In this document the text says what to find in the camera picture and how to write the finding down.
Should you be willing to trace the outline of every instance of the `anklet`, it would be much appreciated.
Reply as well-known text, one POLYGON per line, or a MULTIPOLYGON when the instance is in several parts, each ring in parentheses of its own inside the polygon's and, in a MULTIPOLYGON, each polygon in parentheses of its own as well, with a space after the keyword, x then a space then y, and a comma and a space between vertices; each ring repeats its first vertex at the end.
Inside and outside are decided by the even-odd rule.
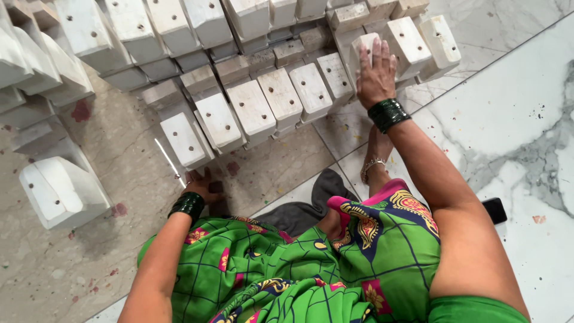
POLYGON ((387 167, 387 164, 385 164, 386 161, 384 159, 381 158, 375 158, 372 159, 370 162, 368 162, 365 166, 364 166, 364 171, 361 171, 361 175, 363 175, 363 183, 367 184, 367 182, 369 181, 368 176, 367 176, 367 171, 369 170, 369 168, 371 168, 374 164, 383 164, 383 166, 385 166, 385 168, 387 167))

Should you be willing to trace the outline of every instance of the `marble floor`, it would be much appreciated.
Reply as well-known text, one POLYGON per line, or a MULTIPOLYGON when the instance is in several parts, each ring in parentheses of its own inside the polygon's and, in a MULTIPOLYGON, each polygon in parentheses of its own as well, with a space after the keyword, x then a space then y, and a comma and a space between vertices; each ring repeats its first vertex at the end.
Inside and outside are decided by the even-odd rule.
MULTIPOLYGON (((574 314, 569 273, 574 263, 565 256, 572 254, 573 245, 568 233, 574 226, 574 199, 567 197, 574 194, 569 184, 574 174, 564 167, 574 159, 574 141, 569 139, 574 136, 569 106, 574 88, 568 83, 574 76, 565 81, 566 59, 574 57, 574 44, 554 39, 547 48, 530 49, 530 56, 519 55, 527 52, 524 49, 514 51, 438 97, 573 10, 569 0, 433 0, 424 16, 445 15, 463 62, 445 77, 400 95, 410 112, 426 106, 413 118, 445 150, 478 196, 503 199, 509 221, 498 229, 507 240, 533 321, 563 323, 574 314), (540 82, 519 82, 534 73, 544 76, 540 82), (484 96, 480 89, 489 84, 498 87, 484 96), (467 101, 458 101, 463 97, 467 101), (485 111, 499 113, 500 119, 490 122, 485 111)), ((175 176, 182 169, 174 170, 166 160, 166 155, 177 159, 157 114, 97 78, 89 67, 86 70, 95 98, 67 107, 61 115, 117 204, 115 212, 74 231, 45 230, 18 180, 28 157, 10 151, 14 130, 3 127, 0 322, 82 322, 92 316, 92 321, 115 322, 141 245, 165 222, 182 189, 175 176), (88 120, 73 117, 81 111, 90 112, 88 120)), ((371 124, 365 110, 353 103, 284 139, 240 149, 209 166, 223 181, 234 215, 251 216, 280 203, 305 201, 316 175, 327 167, 365 198, 359 170, 371 124)), ((398 154, 391 156, 391 175, 408 181, 398 154)))

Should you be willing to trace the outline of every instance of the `woman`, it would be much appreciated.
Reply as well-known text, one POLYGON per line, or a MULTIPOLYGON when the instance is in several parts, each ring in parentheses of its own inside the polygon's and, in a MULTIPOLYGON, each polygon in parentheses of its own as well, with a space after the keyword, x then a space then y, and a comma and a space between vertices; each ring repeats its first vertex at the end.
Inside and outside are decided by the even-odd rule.
POLYGON ((120 322, 529 321, 486 210, 394 99, 387 42, 375 39, 372 66, 360 55, 358 97, 375 123, 361 171, 370 198, 332 197, 293 241, 248 218, 199 219, 223 196, 209 193, 209 169, 194 171, 140 252, 120 322), (386 173, 393 146, 430 210, 386 173))

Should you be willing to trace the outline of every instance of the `mobile phone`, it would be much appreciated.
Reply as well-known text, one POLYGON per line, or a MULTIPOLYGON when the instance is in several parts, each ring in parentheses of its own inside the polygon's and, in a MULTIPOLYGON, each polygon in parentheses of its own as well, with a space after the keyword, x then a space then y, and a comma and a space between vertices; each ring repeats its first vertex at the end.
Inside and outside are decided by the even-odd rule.
POLYGON ((502 206, 502 201, 498 197, 488 199, 482 202, 482 205, 484 205, 486 212, 488 212, 494 224, 499 224, 508 220, 506 212, 504 211, 504 206, 502 206))

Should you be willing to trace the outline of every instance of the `woman's left hand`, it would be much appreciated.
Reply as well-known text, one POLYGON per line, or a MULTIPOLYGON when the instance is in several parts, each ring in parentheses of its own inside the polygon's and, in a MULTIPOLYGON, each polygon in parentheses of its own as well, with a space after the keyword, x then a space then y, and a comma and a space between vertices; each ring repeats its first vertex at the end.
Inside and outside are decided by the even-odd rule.
POLYGON ((211 170, 209 167, 204 168, 205 176, 201 176, 196 170, 185 172, 186 188, 181 192, 195 192, 203 197, 206 205, 225 199, 223 193, 210 193, 209 186, 211 183, 211 170))

